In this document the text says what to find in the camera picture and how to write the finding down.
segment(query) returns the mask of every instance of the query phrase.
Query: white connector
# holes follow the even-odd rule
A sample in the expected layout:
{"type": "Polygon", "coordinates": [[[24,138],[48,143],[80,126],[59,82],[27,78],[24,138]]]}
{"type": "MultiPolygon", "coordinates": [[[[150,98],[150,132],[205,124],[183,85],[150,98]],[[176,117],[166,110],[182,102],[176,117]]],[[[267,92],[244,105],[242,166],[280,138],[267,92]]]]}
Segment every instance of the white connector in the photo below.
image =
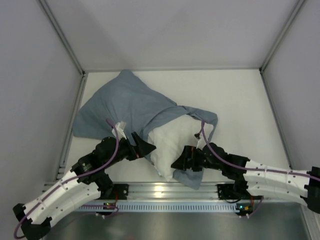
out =
{"type": "MultiPolygon", "coordinates": [[[[119,140],[124,138],[124,139],[127,139],[126,137],[126,134],[125,134],[125,127],[126,127],[127,123],[124,122],[124,121],[121,121],[121,122],[118,122],[116,125],[115,125],[115,129],[118,133],[118,136],[119,136],[119,140]]],[[[116,136],[116,133],[115,133],[115,130],[112,129],[112,134],[114,136],[116,136]]]]}

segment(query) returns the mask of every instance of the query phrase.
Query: white arm segment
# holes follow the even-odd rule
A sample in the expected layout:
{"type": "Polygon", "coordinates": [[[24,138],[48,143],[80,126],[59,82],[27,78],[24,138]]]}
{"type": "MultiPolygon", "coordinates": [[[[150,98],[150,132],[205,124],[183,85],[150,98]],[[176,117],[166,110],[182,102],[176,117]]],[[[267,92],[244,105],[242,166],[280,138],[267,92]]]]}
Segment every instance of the white arm segment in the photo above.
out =
{"type": "MultiPolygon", "coordinates": [[[[245,165],[246,168],[252,169],[272,169],[279,170],[283,172],[290,172],[290,170],[270,167],[253,160],[250,160],[245,165]]],[[[307,174],[305,170],[294,170],[293,173],[307,174]]],[[[275,198],[293,200],[298,196],[295,202],[304,203],[305,202],[300,196],[307,197],[308,190],[305,189],[305,185],[309,184],[309,178],[303,176],[297,176],[292,174],[282,174],[269,171],[247,171],[243,174],[244,180],[248,182],[248,192],[253,196],[274,196],[275,198]]]]}
{"type": "Polygon", "coordinates": [[[67,200],[76,196],[77,193],[82,192],[84,189],[88,189],[88,185],[82,182],[77,182],[77,178],[62,185],[62,182],[75,176],[76,174],[74,172],[68,171],[63,178],[53,185],[49,190],[47,190],[37,199],[24,205],[24,213],[27,214],[37,203],[40,203],[40,205],[28,216],[28,219],[32,219],[32,224],[42,224],[43,221],[56,210],[57,207],[65,204],[67,200]],[[58,185],[61,186],[42,202],[42,199],[58,185]]]}
{"type": "Polygon", "coordinates": [[[263,184],[256,184],[255,182],[248,182],[247,185],[247,192],[252,196],[264,196],[265,198],[284,199],[289,202],[296,202],[301,205],[307,206],[306,201],[301,198],[299,194],[288,191],[287,189],[263,184]]]}
{"type": "Polygon", "coordinates": [[[97,184],[93,182],[89,185],[86,185],[86,187],[82,191],[67,199],[56,209],[54,209],[51,214],[48,215],[48,217],[52,218],[52,220],[50,221],[50,226],[53,227],[66,215],[78,209],[85,203],[100,198],[100,196],[101,192],[98,191],[97,184]]]}

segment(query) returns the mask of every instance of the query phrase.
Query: gray surface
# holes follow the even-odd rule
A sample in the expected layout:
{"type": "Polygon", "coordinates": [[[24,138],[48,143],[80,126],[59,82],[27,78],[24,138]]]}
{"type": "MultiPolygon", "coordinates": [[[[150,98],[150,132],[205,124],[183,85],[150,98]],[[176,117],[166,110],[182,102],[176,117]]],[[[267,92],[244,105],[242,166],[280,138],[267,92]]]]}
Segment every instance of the gray surface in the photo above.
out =
{"type": "Polygon", "coordinates": [[[85,70],[258,68],[297,0],[47,0],[85,70]]]}
{"type": "Polygon", "coordinates": [[[0,1],[0,238],[54,177],[80,75],[35,0],[0,1]]]}
{"type": "MultiPolygon", "coordinates": [[[[54,228],[62,229],[72,213],[54,228]]],[[[84,216],[46,240],[308,240],[298,204],[266,203],[251,219],[234,213],[119,213],[84,216]]]]}
{"type": "Polygon", "coordinates": [[[296,169],[320,166],[319,13],[306,2],[264,73],[296,169]]]}

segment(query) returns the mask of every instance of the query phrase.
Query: black bracket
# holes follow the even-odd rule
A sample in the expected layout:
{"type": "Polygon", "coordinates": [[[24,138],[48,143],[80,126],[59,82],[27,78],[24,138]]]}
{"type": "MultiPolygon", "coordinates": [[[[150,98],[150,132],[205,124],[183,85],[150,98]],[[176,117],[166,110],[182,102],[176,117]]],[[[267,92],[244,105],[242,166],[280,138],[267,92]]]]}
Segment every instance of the black bracket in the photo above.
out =
{"type": "Polygon", "coordinates": [[[129,184],[114,184],[112,191],[108,197],[101,197],[100,200],[127,200],[129,193],[129,184]]]}
{"type": "Polygon", "coordinates": [[[237,185],[234,183],[217,184],[218,196],[220,200],[254,200],[261,199],[261,196],[251,196],[243,187],[237,190],[237,185]]]}

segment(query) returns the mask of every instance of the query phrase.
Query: black connector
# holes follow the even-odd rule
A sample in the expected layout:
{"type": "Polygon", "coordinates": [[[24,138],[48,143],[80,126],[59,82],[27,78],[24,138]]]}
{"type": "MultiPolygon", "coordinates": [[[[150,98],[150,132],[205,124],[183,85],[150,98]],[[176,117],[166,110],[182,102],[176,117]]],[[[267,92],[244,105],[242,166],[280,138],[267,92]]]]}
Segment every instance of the black connector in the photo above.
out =
{"type": "Polygon", "coordinates": [[[238,216],[244,217],[247,215],[250,215],[254,211],[254,207],[250,204],[243,204],[243,203],[237,203],[236,209],[239,210],[239,212],[236,212],[238,216]]]}

